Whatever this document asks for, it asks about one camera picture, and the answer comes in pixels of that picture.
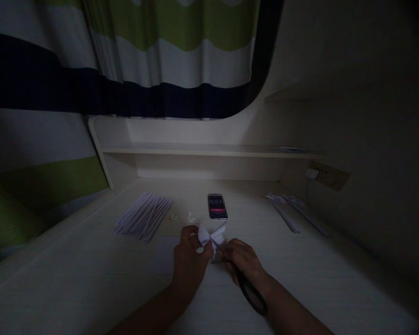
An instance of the plug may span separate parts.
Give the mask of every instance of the plug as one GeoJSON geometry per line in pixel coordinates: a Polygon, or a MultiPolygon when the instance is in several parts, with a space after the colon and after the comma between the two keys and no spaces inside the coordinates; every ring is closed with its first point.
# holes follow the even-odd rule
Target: plug
{"type": "Polygon", "coordinates": [[[320,172],[318,170],[313,169],[313,168],[309,168],[306,171],[306,177],[309,178],[309,179],[316,179],[318,177],[319,173],[320,172]]]}

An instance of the striped curtain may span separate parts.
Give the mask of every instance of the striped curtain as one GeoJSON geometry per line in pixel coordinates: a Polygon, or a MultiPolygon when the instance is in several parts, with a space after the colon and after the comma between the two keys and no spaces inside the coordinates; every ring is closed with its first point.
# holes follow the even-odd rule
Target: striped curtain
{"type": "Polygon", "coordinates": [[[0,0],[0,255],[108,188],[81,114],[220,119],[250,104],[282,4],[0,0]]]}
{"type": "Polygon", "coordinates": [[[0,0],[0,107],[232,116],[249,100],[258,12],[259,0],[0,0]]]}

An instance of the black scissor handle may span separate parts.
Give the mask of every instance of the black scissor handle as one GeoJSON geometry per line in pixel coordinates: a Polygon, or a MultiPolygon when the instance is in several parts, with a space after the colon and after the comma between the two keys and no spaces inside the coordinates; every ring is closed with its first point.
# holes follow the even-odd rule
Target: black scissor handle
{"type": "Polygon", "coordinates": [[[245,277],[242,271],[239,270],[236,265],[233,264],[233,266],[236,268],[237,281],[239,282],[239,286],[241,287],[243,295],[245,296],[245,298],[250,303],[250,305],[254,308],[255,311],[257,311],[260,315],[266,316],[268,309],[267,309],[267,303],[265,302],[264,298],[256,289],[256,287],[254,287],[253,284],[247,279],[247,277],[245,277]],[[248,287],[248,289],[256,296],[256,298],[261,303],[262,307],[258,307],[256,306],[256,304],[254,304],[254,302],[251,300],[250,296],[248,295],[245,287],[248,287]]]}

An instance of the wooden desk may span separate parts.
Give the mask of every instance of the wooden desk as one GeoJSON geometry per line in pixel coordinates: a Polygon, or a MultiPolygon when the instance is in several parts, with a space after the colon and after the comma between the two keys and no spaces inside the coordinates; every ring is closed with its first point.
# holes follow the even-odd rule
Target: wooden desk
{"type": "MultiPolygon", "coordinates": [[[[360,248],[331,231],[322,237],[301,216],[293,234],[261,197],[282,193],[276,182],[138,178],[118,195],[109,191],[81,212],[0,264],[0,334],[103,334],[160,289],[170,277],[148,267],[159,235],[179,235],[187,211],[209,229],[207,194],[223,193],[225,238],[257,252],[264,268],[337,334],[412,334],[419,321],[388,294],[408,287],[360,248]],[[174,198],[151,243],[112,234],[115,221],[144,191],[174,198]],[[385,283],[385,290],[378,283],[385,283]]],[[[171,334],[268,334],[221,265],[210,264],[191,306],[171,334]]]]}

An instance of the electrical outlet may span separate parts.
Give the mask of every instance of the electrical outlet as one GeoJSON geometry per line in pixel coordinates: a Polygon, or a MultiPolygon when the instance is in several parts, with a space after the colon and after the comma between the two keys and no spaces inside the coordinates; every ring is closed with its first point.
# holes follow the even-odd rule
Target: electrical outlet
{"type": "Polygon", "coordinates": [[[311,161],[309,168],[319,171],[316,181],[336,190],[340,191],[343,185],[348,180],[350,174],[344,171],[337,170],[333,167],[311,161]]]}

